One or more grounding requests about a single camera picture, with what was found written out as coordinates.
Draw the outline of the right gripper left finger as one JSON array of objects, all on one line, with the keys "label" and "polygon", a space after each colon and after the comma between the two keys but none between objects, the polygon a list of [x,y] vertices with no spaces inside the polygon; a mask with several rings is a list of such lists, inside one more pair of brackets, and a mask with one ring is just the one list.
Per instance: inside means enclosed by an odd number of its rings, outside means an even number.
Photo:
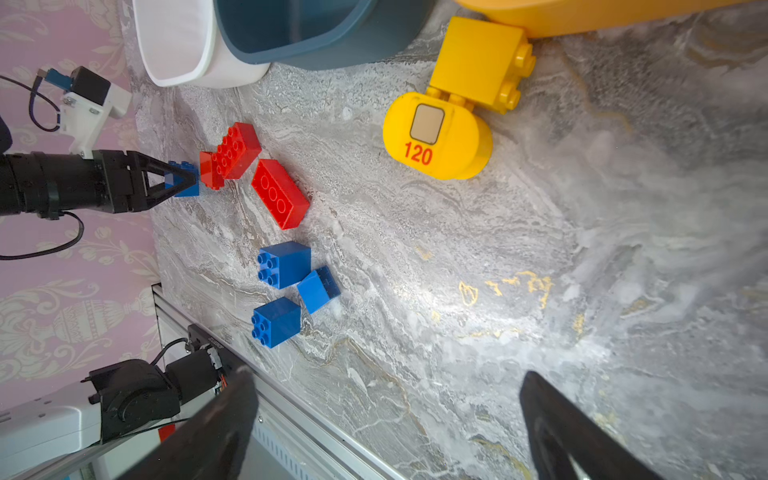
[{"label": "right gripper left finger", "polygon": [[168,421],[175,432],[121,477],[123,479],[236,479],[258,412],[255,375],[238,367],[227,386],[192,417]]}]

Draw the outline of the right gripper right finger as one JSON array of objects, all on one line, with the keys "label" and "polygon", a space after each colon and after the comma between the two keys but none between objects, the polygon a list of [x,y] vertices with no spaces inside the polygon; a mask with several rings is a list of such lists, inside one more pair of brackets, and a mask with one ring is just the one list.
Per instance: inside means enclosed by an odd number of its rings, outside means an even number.
[{"label": "right gripper right finger", "polygon": [[575,479],[575,466],[591,479],[659,477],[539,373],[525,374],[519,400],[539,478]]}]

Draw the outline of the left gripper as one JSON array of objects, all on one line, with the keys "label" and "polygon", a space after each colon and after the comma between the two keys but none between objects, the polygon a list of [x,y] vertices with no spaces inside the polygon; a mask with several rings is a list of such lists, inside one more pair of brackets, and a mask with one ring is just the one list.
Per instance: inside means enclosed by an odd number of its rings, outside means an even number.
[{"label": "left gripper", "polygon": [[149,186],[146,174],[198,179],[197,168],[190,162],[164,162],[131,150],[98,150],[92,159],[42,152],[3,154],[1,214],[58,218],[64,211],[79,209],[138,213],[188,187],[183,184],[166,190],[164,183]]}]

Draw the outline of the long red lego brick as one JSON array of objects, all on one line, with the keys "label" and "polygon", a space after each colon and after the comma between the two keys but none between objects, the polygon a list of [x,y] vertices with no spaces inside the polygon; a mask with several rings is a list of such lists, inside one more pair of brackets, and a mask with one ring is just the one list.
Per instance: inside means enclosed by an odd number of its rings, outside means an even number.
[{"label": "long red lego brick", "polygon": [[225,180],[238,180],[262,152],[252,124],[236,122],[213,154],[214,172]]}]

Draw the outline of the white plastic bin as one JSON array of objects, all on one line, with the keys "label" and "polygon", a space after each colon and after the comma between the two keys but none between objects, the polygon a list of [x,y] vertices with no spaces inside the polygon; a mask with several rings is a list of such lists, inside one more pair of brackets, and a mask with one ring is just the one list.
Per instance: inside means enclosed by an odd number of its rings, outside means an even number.
[{"label": "white plastic bin", "polygon": [[270,65],[234,56],[218,27],[212,0],[134,0],[144,67],[159,87],[236,88],[259,81]]}]

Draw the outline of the blue sloped lego brick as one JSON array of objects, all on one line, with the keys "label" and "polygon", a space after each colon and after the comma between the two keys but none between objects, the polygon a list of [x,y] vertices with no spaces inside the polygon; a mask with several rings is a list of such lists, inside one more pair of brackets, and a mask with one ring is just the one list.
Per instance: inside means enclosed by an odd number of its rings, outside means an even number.
[{"label": "blue sloped lego brick", "polygon": [[297,285],[309,314],[314,314],[340,295],[340,289],[328,266],[313,270]]}]

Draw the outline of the dark teal plastic bin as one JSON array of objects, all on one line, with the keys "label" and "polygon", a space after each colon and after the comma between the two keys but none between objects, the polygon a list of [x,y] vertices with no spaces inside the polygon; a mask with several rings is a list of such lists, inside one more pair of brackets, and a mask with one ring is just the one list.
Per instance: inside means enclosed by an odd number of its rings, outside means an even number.
[{"label": "dark teal plastic bin", "polygon": [[432,1],[321,0],[214,3],[221,35],[239,60],[319,71],[387,59],[419,34]]}]

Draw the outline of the yellow plastic bin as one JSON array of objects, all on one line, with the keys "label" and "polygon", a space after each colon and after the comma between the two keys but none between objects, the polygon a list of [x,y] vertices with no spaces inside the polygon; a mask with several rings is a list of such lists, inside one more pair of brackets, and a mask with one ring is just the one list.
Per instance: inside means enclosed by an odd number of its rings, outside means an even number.
[{"label": "yellow plastic bin", "polygon": [[458,0],[530,38],[616,28],[740,4],[741,0]]}]

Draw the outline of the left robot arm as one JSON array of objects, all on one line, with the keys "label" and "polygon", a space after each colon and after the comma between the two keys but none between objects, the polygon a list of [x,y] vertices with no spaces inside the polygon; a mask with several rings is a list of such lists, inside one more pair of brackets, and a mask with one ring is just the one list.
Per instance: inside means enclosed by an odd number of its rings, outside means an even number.
[{"label": "left robot arm", "polygon": [[[47,220],[81,209],[111,214],[150,210],[196,187],[188,162],[165,163],[136,151],[79,154],[4,153],[1,213]],[[162,368],[156,360],[125,360],[1,414],[1,476],[12,478],[63,455],[173,424],[183,405],[226,389],[237,364],[195,326],[182,339],[188,353]]]}]

